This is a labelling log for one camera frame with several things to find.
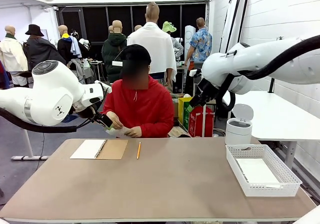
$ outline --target red jacket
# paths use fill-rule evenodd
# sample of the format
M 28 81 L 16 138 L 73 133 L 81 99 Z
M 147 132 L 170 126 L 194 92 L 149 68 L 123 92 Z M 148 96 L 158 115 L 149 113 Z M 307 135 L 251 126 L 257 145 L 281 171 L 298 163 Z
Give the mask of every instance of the red jacket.
M 174 104 L 167 89 L 149 76 L 149 88 L 124 88 L 123 81 L 112 85 L 102 113 L 112 111 L 127 128 L 140 126 L 143 138 L 166 138 L 174 126 Z

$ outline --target pencil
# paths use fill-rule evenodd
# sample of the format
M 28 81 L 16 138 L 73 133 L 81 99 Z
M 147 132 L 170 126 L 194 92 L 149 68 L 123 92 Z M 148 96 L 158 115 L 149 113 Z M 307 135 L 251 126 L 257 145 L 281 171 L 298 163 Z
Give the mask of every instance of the pencil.
M 138 153 L 136 154 L 136 159 L 139 159 L 140 156 L 140 148 L 141 148 L 141 141 L 139 141 Z

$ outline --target person in red jacket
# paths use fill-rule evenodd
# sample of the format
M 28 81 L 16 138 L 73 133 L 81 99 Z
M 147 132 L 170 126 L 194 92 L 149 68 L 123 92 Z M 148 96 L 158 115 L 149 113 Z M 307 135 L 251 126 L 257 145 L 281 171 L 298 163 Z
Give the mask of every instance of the person in red jacket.
M 174 125 L 174 106 L 168 90 L 149 76 L 151 58 L 143 46 L 129 45 L 120 54 L 122 79 L 112 85 L 102 114 L 115 129 L 127 127 L 132 138 L 166 138 Z

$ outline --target white jacket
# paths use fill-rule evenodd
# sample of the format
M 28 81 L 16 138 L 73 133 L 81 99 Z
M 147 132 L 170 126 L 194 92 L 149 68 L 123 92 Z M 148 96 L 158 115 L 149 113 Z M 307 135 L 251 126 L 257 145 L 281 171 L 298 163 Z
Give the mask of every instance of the white jacket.
M 127 45 L 138 44 L 150 54 L 150 74 L 163 73 L 171 68 L 171 80 L 176 81 L 177 64 L 174 47 L 168 33 L 162 31 L 154 22 L 147 22 L 143 27 L 131 33 Z
M 0 41 L 0 61 L 7 72 L 28 71 L 28 61 L 20 42 L 13 38 Z

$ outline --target bald mannequin head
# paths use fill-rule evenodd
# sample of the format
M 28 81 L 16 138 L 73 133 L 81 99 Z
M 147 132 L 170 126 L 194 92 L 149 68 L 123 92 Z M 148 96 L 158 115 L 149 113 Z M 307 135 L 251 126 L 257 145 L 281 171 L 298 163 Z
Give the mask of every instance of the bald mannequin head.
M 146 7 L 146 11 L 145 11 L 146 22 L 157 23 L 159 19 L 159 13 L 160 13 L 159 6 L 154 1 L 150 2 Z
M 112 22 L 113 32 L 114 33 L 122 33 L 122 22 L 119 20 L 114 20 Z
M 136 26 L 134 27 L 134 31 L 136 31 L 136 30 L 138 30 L 138 29 L 140 29 L 140 28 L 142 28 L 142 25 L 136 25 Z
M 108 30 L 109 33 L 114 33 L 114 27 L 112 25 L 109 26 Z
M 5 30 L 6 33 L 11 34 L 12 36 L 14 36 L 16 34 L 16 29 L 12 25 L 6 25 L 4 27 L 4 30 Z
M 60 36 L 62 36 L 65 33 L 68 33 L 68 27 L 66 25 L 60 25 L 58 27 L 58 31 L 60 33 Z
M 203 19 L 202 17 L 199 17 L 197 20 L 196 20 L 196 26 L 201 29 L 201 28 L 204 28 L 205 27 L 205 19 Z

